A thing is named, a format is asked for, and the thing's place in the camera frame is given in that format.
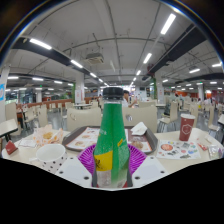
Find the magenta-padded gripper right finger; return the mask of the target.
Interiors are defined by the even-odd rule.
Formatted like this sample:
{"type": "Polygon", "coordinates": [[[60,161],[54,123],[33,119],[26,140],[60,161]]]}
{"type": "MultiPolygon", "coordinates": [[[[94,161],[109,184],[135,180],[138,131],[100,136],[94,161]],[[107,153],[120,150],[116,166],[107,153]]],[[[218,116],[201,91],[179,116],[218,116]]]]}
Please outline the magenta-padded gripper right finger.
{"type": "Polygon", "coordinates": [[[132,145],[129,145],[129,151],[128,187],[143,187],[168,175],[168,171],[155,156],[147,156],[132,145]]]}

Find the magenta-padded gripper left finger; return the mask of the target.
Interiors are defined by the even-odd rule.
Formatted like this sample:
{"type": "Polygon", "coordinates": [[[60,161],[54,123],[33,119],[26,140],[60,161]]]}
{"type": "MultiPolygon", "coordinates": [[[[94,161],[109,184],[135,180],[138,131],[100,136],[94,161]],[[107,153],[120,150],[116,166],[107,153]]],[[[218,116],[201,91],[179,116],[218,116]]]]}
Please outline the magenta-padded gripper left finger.
{"type": "Polygon", "coordinates": [[[77,156],[70,155],[56,175],[84,188],[97,186],[96,165],[93,156],[95,146],[89,146],[77,156]]]}

